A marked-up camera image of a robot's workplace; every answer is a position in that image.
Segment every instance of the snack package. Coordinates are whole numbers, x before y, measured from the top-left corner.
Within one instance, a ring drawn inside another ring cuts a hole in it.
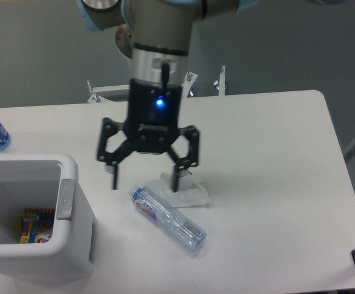
[[[21,221],[21,244],[45,243],[53,234],[54,208],[26,208]]]

